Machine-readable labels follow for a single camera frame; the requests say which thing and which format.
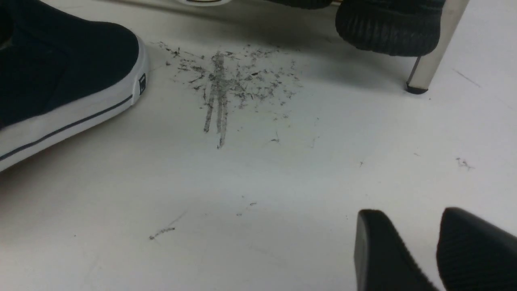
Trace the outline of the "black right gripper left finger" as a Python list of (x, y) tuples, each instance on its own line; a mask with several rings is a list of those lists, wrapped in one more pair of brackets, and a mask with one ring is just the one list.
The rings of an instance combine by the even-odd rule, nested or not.
[(437, 291), (380, 210), (358, 212), (354, 264), (359, 291)]

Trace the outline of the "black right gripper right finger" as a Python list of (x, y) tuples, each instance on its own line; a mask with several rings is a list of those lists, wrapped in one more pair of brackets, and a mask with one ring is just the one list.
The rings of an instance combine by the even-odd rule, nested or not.
[(461, 208), (442, 214), (436, 259), (447, 291), (517, 289), (517, 238)]

